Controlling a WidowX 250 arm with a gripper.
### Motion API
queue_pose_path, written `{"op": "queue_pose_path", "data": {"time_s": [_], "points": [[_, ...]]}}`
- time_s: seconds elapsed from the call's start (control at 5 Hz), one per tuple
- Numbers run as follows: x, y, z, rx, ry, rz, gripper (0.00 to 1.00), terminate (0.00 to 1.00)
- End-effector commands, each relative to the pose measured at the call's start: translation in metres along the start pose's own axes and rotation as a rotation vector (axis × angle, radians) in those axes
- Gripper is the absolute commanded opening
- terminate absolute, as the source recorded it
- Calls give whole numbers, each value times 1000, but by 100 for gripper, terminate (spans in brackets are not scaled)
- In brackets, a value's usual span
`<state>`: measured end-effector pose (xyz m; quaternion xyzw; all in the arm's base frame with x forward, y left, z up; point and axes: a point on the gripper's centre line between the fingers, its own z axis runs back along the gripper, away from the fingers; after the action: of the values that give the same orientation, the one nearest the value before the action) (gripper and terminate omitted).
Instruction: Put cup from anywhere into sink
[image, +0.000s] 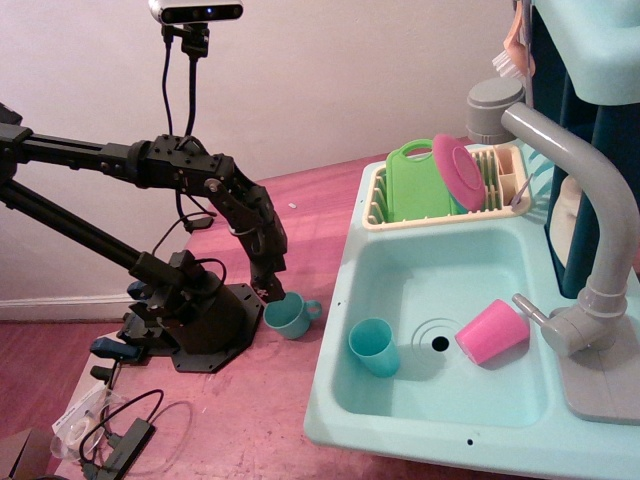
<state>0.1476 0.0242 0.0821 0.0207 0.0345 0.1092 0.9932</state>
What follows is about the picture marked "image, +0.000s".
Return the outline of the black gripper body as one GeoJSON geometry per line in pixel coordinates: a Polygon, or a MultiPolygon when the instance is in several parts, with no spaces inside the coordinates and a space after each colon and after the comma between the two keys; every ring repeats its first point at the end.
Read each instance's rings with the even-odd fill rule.
{"type": "Polygon", "coordinates": [[[250,264],[254,290],[282,290],[277,277],[286,269],[287,237],[265,187],[253,185],[229,220],[250,264]]]}

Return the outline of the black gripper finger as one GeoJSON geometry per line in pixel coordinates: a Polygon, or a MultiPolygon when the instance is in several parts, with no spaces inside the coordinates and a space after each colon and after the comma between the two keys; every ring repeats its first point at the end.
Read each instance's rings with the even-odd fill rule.
{"type": "Polygon", "coordinates": [[[262,302],[267,301],[267,288],[264,285],[254,282],[253,290],[262,302]]]}
{"type": "Polygon", "coordinates": [[[275,302],[284,299],[284,289],[278,278],[270,280],[268,285],[268,302],[275,302]]]}

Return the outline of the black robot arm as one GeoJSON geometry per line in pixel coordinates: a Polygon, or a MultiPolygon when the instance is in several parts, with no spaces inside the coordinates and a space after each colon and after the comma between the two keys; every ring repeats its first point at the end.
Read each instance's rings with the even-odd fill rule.
{"type": "Polygon", "coordinates": [[[139,252],[55,203],[17,183],[20,164],[39,161],[72,170],[94,170],[138,188],[164,188],[206,197],[229,225],[249,258],[251,287],[266,302],[285,293],[277,277],[285,270],[287,237],[266,189],[247,178],[234,159],[209,154],[193,136],[161,135],[131,146],[95,144],[38,135],[19,114],[1,109],[1,200],[127,269],[151,288],[172,286],[197,294],[201,271],[195,261],[172,267],[139,252]]]}

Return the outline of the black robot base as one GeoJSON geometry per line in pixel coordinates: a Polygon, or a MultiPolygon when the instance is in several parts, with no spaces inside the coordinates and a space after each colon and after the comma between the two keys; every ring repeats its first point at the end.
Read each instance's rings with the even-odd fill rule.
{"type": "Polygon", "coordinates": [[[111,340],[103,337],[90,351],[101,358],[139,363],[148,356],[169,357],[179,372],[215,373],[251,346],[263,304],[247,284],[226,282],[187,250],[168,263],[148,252],[130,270],[138,279],[129,293],[135,302],[111,340]]]}

